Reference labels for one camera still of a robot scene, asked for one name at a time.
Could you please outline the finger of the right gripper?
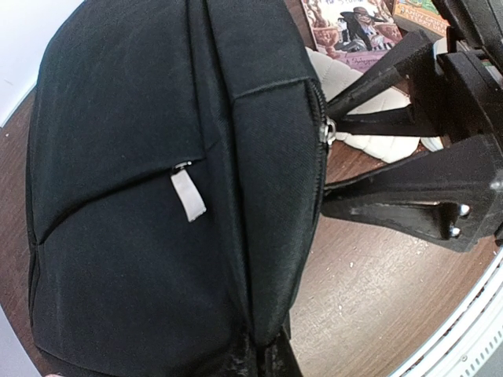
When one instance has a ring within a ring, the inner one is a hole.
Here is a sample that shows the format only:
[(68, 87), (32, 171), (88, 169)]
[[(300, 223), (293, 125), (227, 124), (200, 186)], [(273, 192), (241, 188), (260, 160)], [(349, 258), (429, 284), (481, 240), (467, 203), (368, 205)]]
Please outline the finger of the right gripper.
[(452, 251), (470, 251), (492, 236), (502, 244), (502, 149), (475, 135), (438, 152), (325, 187), (321, 212), (377, 225)]

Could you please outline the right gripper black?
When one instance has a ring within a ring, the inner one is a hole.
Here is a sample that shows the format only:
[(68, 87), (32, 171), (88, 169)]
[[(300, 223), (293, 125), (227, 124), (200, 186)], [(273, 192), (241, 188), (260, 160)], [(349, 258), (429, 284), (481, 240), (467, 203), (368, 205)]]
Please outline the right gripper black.
[(429, 31), (408, 34), (327, 103), (341, 118), (408, 78), (408, 134), (457, 143), (478, 135), (502, 142), (502, 3), (437, 1), (449, 24), (445, 46)]

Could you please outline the black student backpack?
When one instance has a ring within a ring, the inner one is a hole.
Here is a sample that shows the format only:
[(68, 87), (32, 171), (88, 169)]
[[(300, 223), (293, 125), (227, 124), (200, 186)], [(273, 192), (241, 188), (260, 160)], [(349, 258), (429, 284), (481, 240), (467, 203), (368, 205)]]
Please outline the black student backpack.
[(328, 154), (283, 1), (85, 1), (28, 132), (29, 313), (64, 376), (298, 376)]

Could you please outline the purple illustrated paperback book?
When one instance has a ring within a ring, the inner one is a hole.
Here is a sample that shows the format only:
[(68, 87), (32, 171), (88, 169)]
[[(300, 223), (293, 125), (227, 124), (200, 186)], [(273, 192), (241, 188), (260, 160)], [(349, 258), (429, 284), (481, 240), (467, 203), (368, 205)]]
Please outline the purple illustrated paperback book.
[(307, 0), (303, 8), (317, 50), (361, 73), (402, 40), (384, 1)]

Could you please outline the green orange paperback book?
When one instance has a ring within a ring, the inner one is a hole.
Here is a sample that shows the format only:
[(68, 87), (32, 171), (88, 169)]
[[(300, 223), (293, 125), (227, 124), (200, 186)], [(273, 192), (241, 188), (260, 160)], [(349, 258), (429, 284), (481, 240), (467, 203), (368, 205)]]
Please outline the green orange paperback book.
[(445, 37), (449, 23), (430, 0), (396, 0), (393, 6), (396, 24), (405, 31), (424, 30)]

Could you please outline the front aluminium rail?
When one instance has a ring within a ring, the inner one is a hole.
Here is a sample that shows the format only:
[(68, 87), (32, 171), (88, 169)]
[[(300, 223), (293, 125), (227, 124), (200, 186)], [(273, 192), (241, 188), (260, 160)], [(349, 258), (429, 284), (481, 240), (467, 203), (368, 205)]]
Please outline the front aluminium rail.
[(502, 251), (437, 331), (391, 374), (474, 376), (502, 345)]

